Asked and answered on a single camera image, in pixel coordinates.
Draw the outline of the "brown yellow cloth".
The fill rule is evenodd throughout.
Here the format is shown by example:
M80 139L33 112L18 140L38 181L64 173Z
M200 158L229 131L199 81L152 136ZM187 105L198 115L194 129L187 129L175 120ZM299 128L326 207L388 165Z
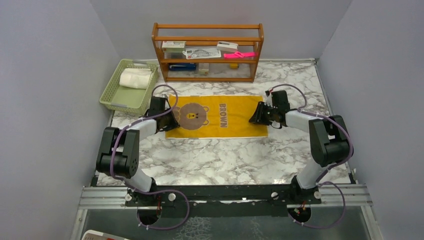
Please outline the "brown yellow cloth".
M187 95L169 97L179 127L167 139L266 138L268 127L250 123L261 95Z

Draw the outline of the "white towel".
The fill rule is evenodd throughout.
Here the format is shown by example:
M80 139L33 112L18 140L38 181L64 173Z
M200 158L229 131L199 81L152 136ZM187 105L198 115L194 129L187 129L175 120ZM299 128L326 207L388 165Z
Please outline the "white towel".
M146 68L125 68L120 75L119 85L132 89L147 89L152 71Z

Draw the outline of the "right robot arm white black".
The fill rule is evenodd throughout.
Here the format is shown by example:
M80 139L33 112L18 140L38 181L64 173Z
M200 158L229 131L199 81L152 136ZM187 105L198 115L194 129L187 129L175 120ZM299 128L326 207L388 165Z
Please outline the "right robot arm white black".
M284 90L266 92L266 101L257 104L249 119L251 124L278 128L290 127L308 133L312 159L293 177L288 190L289 199L300 204L314 192L318 182L335 166L348 161L354 148L340 115L312 114L290 106Z

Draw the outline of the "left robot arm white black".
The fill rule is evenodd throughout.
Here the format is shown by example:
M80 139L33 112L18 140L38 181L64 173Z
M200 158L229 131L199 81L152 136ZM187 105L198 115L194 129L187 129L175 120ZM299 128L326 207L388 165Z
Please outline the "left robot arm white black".
M140 141L178 128L173 108L167 98L153 96L144 116L123 128L106 127L101 137L96 170L123 181L138 192L138 199L147 206L157 200L157 185L139 167Z

